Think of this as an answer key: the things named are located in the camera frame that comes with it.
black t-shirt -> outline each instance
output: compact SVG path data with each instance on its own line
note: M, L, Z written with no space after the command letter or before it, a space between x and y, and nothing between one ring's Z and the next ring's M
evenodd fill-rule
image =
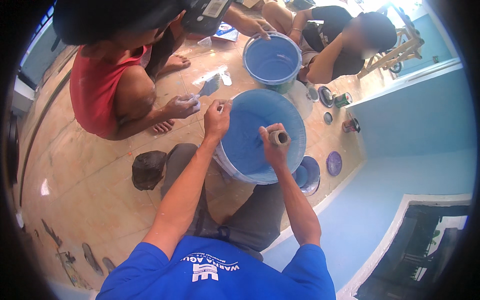
M321 52L339 35L345 25L353 19L346 9L340 6L322 6L312 9L314 20L323 21L323 24L307 22L302 34L310 47ZM346 53L344 50L338 55L332 74L332 80L342 75L354 75L360 72L365 60Z

bare foot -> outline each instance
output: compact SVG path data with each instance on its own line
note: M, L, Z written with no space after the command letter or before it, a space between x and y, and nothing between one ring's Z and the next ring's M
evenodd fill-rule
M170 130L172 130L173 124L175 124L175 120L170 119L166 122L161 122L157 125L152 126L152 129L153 129L153 131L155 131L155 133L165 133L165 132L169 132Z
M168 58L165 66L160 70L158 75L162 75L168 72L184 69L190 67L192 63L188 58L182 55L174 54Z

wooden easel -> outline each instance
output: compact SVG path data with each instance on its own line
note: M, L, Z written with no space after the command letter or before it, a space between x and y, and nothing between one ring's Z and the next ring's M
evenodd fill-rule
M377 10L377 12L386 14L387 9L390 6L393 7L393 9L396 11L396 13L398 13L403 23L405 24L405 27L397 28L396 35L397 36L405 35L408 40L402 44L401 43L402 39L399 38L396 48L394 48L392 51L385 53L384 55L375 54L375 56L370 58L370 60L367 63L367 66L364 66L361 69L360 73L357 74L357 77L359 79L377 68L383 68L384 70L387 70L393 67L396 63L404 60L409 60L412 58L417 58L419 60L422 59L421 55L418 53L418 49L423 44L425 44L425 41L423 40L423 38L420 37L420 31L415 29L412 21L410 21L410 18L407 15L405 15L403 12L401 12L391 2L388 2L387 4L382 6L379 10ZM377 61L373 63L373 58L375 57L377 58Z

tiled floor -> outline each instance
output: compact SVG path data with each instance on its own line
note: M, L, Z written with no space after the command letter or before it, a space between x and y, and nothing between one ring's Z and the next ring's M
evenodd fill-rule
M168 152L178 143L201 143L204 136L203 115L213 99L228 99L242 91L260 87L242 67L241 54L247 39L241 36L237 43L214 41L211 48L201 48L196 41L187 41L178 51L191 59L192 66L157 81L157 107L163 106L175 95L197 93L200 87L195 80L221 66L227 67L233 83L232 86L221 86L211 97L201 98L201 111L185 120L177 120L174 130L168 134L155 136L145 131L119 142L100 139L79 126L73 116L68 84L62 89L36 135L26 167L21 208L26 229L34 238L46 276L70 283L60 261L55 258L56 244L44 230L41 219L62 239L59 251L71 252L77 259L73 266L94 289L100 289L107 274L101 263L103 257L109 257L117 265L128 257L152 224L160 202L161 186L160 183L153 191L143 192L134 188L131 181L134 158L150 150ZM58 85L59 78L72 67L72 61L59 75L46 82L33 110L24 120L20 138L21 160L35 118ZM341 93L348 91L354 100L359 100L388 81L391 81L389 72L377 70L362 80L346 76L328 86ZM323 113L327 110L334 117L331 125L323 121ZM345 134L340 128L341 122L346 119L344 108L326 108L321 103L314 103L312 114L305 120L306 154L317 159L322 175L319 191L308 198L312 206L330 194L362 161L356 135ZM343 169L337 177L331 177L325 169L325 159L334 150L343 157ZM247 200L253 185L236 180L225 181L219 166L212 162L206 176L206 188L210 211L221 222ZM284 214L282 229L288 226L288 218ZM38 238L34 234L35 229L39 233ZM92 247L104 276L95 273L84 259L82 242Z

red tank top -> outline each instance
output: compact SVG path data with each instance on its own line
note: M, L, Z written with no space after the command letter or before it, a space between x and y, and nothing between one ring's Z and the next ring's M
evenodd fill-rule
M123 71L135 65L145 67L150 60L151 47L144 46L141 54L117 65L83 57L82 48L78 48L70 76L73 112L83 129L105 138L117 126L113 98Z

